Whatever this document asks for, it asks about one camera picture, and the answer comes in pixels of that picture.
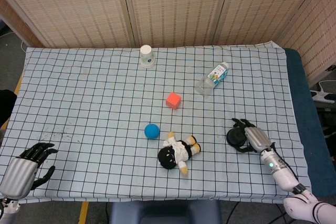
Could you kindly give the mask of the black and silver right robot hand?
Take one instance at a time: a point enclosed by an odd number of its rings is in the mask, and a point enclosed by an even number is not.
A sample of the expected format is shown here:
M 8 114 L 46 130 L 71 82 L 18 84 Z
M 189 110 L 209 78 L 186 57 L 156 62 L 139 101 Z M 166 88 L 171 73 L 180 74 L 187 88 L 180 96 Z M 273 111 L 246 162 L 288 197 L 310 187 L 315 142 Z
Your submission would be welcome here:
M 272 146 L 272 142 L 270 141 L 269 137 L 266 133 L 255 126 L 254 124 L 250 123 L 247 119 L 236 119 L 232 118 L 234 122 L 233 128 L 240 128 L 244 131 L 247 141 L 241 147 L 234 147 L 240 153 L 247 153 L 247 152 L 256 152 L 261 153 L 264 150 L 269 150 Z

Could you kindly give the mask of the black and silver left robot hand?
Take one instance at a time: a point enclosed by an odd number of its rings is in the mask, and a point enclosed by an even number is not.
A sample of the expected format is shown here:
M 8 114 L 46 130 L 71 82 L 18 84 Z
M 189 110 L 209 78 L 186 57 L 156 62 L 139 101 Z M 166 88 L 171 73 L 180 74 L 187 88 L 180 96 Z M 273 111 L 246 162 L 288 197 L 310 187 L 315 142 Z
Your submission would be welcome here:
M 47 157 L 57 152 L 53 143 L 40 142 L 11 160 L 0 182 L 0 193 L 3 197 L 21 200 L 30 191 L 48 182 L 55 171 L 55 166 L 51 166 L 42 178 L 37 179 L 36 174 Z

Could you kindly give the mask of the black round cup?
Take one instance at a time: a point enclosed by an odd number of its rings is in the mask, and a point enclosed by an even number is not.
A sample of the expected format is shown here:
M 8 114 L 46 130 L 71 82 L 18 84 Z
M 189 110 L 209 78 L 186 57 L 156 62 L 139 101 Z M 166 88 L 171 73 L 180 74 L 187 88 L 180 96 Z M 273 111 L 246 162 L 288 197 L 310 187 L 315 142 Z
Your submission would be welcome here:
M 234 147 L 241 147 L 243 146 L 246 141 L 246 135 L 244 131 L 242 131 L 240 128 L 236 127 L 234 129 L 231 129 L 228 131 L 226 135 L 226 141 Z

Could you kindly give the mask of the white floral paper cup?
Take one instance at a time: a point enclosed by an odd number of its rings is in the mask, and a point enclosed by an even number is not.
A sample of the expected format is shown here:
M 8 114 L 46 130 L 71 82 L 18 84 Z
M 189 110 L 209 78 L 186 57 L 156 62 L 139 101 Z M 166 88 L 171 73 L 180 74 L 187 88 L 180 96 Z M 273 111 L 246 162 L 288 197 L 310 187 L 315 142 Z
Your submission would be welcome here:
M 143 45 L 140 48 L 140 64 L 144 68 L 151 68 L 155 63 L 155 56 L 152 51 L 152 47 L 149 45 Z

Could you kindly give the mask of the dark blue table pad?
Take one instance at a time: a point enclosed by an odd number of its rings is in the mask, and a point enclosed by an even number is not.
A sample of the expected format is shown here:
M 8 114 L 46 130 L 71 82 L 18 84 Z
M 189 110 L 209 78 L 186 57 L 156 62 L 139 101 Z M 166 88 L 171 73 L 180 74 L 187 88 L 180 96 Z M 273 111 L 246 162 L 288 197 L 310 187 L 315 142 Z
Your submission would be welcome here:
M 301 57 L 296 50 L 290 48 L 285 49 L 285 54 L 293 109 L 312 192 L 317 197 L 335 196 L 336 170 L 322 133 Z

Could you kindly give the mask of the black rounded object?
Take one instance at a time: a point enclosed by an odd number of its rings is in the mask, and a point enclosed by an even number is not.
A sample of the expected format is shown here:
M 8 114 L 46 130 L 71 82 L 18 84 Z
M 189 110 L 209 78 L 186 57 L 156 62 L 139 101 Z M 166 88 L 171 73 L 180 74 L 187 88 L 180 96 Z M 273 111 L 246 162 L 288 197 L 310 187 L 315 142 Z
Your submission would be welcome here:
M 0 90 L 0 128 L 10 118 L 17 95 L 11 90 Z

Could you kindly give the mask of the black equipment box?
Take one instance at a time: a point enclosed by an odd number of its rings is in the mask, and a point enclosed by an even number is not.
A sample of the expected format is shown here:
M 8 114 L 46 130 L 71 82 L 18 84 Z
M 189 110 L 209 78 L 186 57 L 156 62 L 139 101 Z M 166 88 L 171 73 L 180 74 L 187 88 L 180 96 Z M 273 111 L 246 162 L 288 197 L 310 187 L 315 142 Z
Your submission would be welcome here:
M 317 108 L 318 117 L 325 138 L 336 134 L 336 107 L 335 108 Z

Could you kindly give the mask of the clear plastic bottle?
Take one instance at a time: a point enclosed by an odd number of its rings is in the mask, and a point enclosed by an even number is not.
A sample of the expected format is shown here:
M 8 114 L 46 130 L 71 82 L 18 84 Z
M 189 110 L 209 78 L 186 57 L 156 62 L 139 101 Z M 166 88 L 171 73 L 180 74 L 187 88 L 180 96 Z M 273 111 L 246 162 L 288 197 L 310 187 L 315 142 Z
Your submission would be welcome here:
M 195 91 L 201 95 L 210 95 L 216 86 L 226 77 L 229 70 L 227 62 L 218 63 L 195 85 Z

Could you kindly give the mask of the black-headed plush doll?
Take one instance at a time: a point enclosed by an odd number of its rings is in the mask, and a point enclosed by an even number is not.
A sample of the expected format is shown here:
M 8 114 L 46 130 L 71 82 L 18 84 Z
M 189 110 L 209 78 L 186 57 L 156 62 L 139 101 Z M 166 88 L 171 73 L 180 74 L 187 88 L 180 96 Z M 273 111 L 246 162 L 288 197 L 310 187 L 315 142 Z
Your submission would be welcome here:
M 169 132 L 157 158 L 163 168 L 170 170 L 178 166 L 180 173 L 187 176 L 186 162 L 200 152 L 201 146 L 194 136 L 191 135 L 185 140 L 177 141 L 174 132 Z

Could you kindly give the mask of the orange cube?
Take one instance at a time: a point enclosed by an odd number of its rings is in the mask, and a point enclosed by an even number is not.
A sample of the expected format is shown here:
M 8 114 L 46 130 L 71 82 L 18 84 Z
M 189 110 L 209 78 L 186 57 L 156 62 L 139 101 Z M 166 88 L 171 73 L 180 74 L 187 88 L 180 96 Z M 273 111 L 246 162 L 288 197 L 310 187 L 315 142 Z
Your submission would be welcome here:
M 181 103 L 181 96 L 175 92 L 171 92 L 169 96 L 166 98 L 166 105 L 173 110 L 176 110 L 180 105 L 180 103 Z

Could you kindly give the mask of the checkered light blue tablecloth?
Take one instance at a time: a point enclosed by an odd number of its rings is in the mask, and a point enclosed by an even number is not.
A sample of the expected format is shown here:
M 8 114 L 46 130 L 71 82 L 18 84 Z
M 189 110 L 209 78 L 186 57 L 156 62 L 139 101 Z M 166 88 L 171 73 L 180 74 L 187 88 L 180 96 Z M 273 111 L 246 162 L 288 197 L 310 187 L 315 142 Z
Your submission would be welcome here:
M 240 154 L 226 142 L 232 118 L 263 129 L 306 187 L 311 186 L 289 88 L 285 51 L 256 46 L 156 48 L 155 64 L 139 64 L 139 50 L 41 49 L 26 52 L 18 98 L 0 147 L 0 181 L 16 156 L 38 142 L 53 143 L 37 171 L 51 179 L 23 202 L 243 199 L 281 202 L 257 153 Z M 196 83 L 221 62 L 226 77 L 210 95 Z M 181 96 L 176 110 L 166 105 Z M 144 128 L 160 135 L 148 139 Z M 201 152 L 165 169 L 158 160 L 169 132 L 194 136 Z

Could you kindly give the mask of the blue ball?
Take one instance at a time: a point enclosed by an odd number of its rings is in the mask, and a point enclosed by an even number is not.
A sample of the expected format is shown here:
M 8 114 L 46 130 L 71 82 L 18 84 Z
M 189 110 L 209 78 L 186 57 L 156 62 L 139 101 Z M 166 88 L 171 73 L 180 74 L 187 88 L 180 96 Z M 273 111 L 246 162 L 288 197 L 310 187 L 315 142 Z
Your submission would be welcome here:
M 144 134 L 148 139 L 156 139 L 160 135 L 160 129 L 156 124 L 148 124 L 144 128 Z

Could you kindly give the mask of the bamboo screen panel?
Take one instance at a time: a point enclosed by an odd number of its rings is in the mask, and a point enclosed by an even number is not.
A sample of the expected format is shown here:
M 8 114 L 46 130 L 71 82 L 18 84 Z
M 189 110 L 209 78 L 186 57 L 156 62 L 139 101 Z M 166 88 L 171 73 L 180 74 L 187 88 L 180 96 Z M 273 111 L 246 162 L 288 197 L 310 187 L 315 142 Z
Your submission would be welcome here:
M 125 0 L 6 0 L 44 48 L 136 47 Z
M 28 47 L 44 47 L 6 0 L 0 0 L 0 18 Z
M 137 47 L 180 47 L 212 44 L 225 0 L 125 1 Z
M 304 0 L 220 0 L 213 45 L 277 40 Z
M 276 43 L 301 56 L 309 86 L 336 65 L 336 0 L 303 0 Z

